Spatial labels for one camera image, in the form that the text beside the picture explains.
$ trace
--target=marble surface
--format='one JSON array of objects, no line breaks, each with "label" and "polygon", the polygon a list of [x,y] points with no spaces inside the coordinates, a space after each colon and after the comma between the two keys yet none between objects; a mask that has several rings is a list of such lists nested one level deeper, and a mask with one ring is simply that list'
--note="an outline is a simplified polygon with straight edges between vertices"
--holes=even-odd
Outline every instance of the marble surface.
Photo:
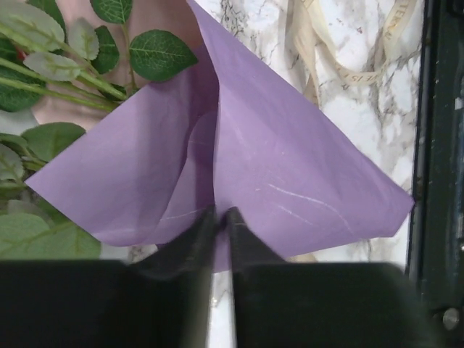
[{"label": "marble surface", "polygon": [[[263,62],[301,91],[307,70],[291,45],[292,0],[197,0]],[[368,71],[383,62],[380,30],[394,0],[324,0],[321,6],[337,59]],[[423,2],[404,31],[395,59],[375,85],[347,87],[318,60],[320,108],[404,190],[412,186],[418,76],[421,64]],[[388,261],[403,268],[407,257],[407,219],[397,235],[320,250],[318,261]],[[212,289],[210,347],[232,347],[230,274],[218,273]]]}]

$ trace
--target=artificial leaf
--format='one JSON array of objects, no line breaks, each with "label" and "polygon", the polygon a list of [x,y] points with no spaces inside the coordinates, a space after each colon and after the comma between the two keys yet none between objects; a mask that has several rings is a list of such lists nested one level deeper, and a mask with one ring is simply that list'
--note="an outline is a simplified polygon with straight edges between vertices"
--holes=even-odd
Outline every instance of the artificial leaf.
[{"label": "artificial leaf", "polygon": [[[0,78],[7,78],[9,80],[18,80],[29,85],[44,87],[43,81],[23,75],[17,71],[8,69],[7,67],[0,67]],[[0,109],[7,112],[18,112],[32,107],[42,95],[24,91],[22,89],[5,86],[0,84]]]},{"label": "artificial leaf", "polygon": [[0,144],[0,180],[18,180],[23,175],[21,158],[9,147]]},{"label": "artificial leaf", "polygon": [[67,41],[71,48],[84,59],[94,60],[99,53],[99,38],[85,18],[78,18],[71,25]]},{"label": "artificial leaf", "polygon": [[20,195],[24,187],[11,181],[0,181],[0,202],[14,199]]},{"label": "artificial leaf", "polygon": [[0,105],[0,131],[8,134],[21,134],[26,129],[36,127],[38,122],[30,109],[19,112],[5,112]]},{"label": "artificial leaf", "polygon": [[1,259],[89,259],[100,251],[100,242],[71,222],[50,228],[37,215],[0,215]]},{"label": "artificial leaf", "polygon": [[9,28],[4,35],[34,51],[54,51],[65,42],[65,32],[52,16],[41,9],[22,2],[4,1],[0,23]]},{"label": "artificial leaf", "polygon": [[8,38],[0,38],[0,58],[17,62],[17,50],[15,45]]},{"label": "artificial leaf", "polygon": [[37,207],[42,210],[47,216],[51,218],[54,224],[59,225],[66,223],[69,219],[63,215],[57,208],[48,203],[45,199],[40,198],[36,202]]},{"label": "artificial leaf", "polygon": [[150,30],[136,36],[129,46],[130,65],[147,80],[162,82],[198,62],[190,48],[174,34]]},{"label": "artificial leaf", "polygon": [[[115,83],[112,83],[111,86],[113,86],[115,89],[117,89],[119,92],[121,93],[124,93],[126,94],[126,91],[125,91],[125,88],[120,86],[120,85],[117,85]],[[120,99],[116,98],[115,96],[113,96],[112,94],[109,94],[105,91],[99,91],[102,96],[104,96],[106,99],[112,101],[112,102],[120,102]]]},{"label": "artificial leaf", "polygon": [[28,147],[28,142],[22,136],[0,133],[0,144],[8,146],[20,156],[26,155],[25,149]]},{"label": "artificial leaf", "polygon": [[82,67],[71,58],[49,52],[29,54],[24,65],[53,81],[73,81],[82,72]]},{"label": "artificial leaf", "polygon": [[104,25],[95,29],[99,39],[99,54],[92,61],[92,65],[100,74],[106,74],[113,70],[119,62],[119,50],[114,38]]},{"label": "artificial leaf", "polygon": [[132,11],[132,0],[91,0],[92,8],[101,20],[124,24]]},{"label": "artificial leaf", "polygon": [[38,206],[34,203],[20,201],[19,199],[10,199],[7,205],[8,214],[18,214],[20,212],[26,212],[28,214],[33,214],[41,217],[44,221],[47,222],[47,225],[50,227],[54,226],[52,219]]},{"label": "artificial leaf", "polygon": [[56,122],[38,125],[21,136],[37,158],[49,162],[85,133],[84,128],[74,123]]},{"label": "artificial leaf", "polygon": [[51,18],[57,21],[59,26],[63,29],[63,32],[66,33],[65,20],[55,0],[27,0],[26,3],[47,13]]}]

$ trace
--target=screw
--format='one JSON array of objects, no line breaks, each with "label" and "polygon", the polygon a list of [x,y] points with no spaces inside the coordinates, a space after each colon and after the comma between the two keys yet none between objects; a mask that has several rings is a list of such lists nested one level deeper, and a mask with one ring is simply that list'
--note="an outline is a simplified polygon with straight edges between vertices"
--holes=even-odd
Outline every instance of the screw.
[{"label": "screw", "polygon": [[459,323],[459,311],[456,308],[449,308],[443,314],[443,326],[448,331],[454,330]]}]

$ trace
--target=paper fold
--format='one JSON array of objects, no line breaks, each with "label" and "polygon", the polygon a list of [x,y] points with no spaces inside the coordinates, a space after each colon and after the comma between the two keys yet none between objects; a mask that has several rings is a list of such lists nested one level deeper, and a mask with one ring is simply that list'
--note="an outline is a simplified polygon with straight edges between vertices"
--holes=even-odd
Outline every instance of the paper fold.
[{"label": "paper fold", "polygon": [[[283,257],[393,236],[412,199],[194,1],[199,64],[141,89],[27,184],[105,243],[237,206]],[[219,238],[217,270],[228,267]]]}]

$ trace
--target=black frame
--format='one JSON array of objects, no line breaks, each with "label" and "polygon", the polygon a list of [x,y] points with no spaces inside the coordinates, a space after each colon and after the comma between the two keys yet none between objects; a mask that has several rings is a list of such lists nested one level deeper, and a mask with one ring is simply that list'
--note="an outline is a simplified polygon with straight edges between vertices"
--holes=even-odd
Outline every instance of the black frame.
[{"label": "black frame", "polygon": [[406,270],[451,347],[464,334],[463,10],[462,0],[425,3]]}]

